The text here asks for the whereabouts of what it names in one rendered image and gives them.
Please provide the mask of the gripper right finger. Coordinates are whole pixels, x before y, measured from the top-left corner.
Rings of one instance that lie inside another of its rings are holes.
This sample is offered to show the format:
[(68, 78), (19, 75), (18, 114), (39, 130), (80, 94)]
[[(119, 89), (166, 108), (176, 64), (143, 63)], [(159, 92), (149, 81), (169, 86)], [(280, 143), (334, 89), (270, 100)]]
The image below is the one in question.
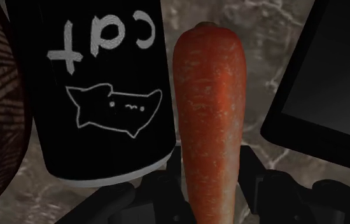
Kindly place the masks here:
[(350, 224), (350, 186), (322, 179), (306, 188), (288, 173), (241, 174), (240, 186), (259, 224)]

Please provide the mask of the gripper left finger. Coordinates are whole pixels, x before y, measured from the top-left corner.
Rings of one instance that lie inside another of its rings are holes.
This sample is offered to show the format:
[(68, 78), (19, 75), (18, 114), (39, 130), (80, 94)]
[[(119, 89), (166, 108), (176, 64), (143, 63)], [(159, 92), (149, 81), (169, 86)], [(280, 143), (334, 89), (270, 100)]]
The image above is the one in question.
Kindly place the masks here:
[(55, 224), (191, 224), (191, 207), (176, 178), (158, 170), (137, 188), (129, 182), (101, 187)]

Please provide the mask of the black mug with white drawing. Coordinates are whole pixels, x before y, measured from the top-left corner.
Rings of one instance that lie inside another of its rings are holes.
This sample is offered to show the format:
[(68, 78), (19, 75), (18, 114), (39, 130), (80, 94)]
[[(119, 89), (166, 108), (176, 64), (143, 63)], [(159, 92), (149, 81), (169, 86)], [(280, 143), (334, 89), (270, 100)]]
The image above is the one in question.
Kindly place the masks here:
[(160, 0), (5, 0), (47, 171), (69, 186), (157, 170), (176, 144)]

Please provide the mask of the black tablet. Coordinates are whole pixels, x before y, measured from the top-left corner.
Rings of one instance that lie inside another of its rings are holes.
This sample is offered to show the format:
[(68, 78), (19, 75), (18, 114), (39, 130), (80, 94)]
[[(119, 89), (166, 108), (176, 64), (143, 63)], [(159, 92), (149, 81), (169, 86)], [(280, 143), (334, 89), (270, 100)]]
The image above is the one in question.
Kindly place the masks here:
[(350, 168), (350, 0), (315, 0), (260, 129)]

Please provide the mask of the orange carrot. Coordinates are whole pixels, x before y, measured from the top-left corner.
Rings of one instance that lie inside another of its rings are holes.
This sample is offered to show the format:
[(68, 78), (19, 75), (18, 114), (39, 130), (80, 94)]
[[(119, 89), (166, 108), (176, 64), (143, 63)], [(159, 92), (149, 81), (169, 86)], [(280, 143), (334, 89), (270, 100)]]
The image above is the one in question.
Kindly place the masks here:
[(201, 22), (172, 58), (188, 200), (197, 224), (234, 224), (246, 58), (234, 31)]

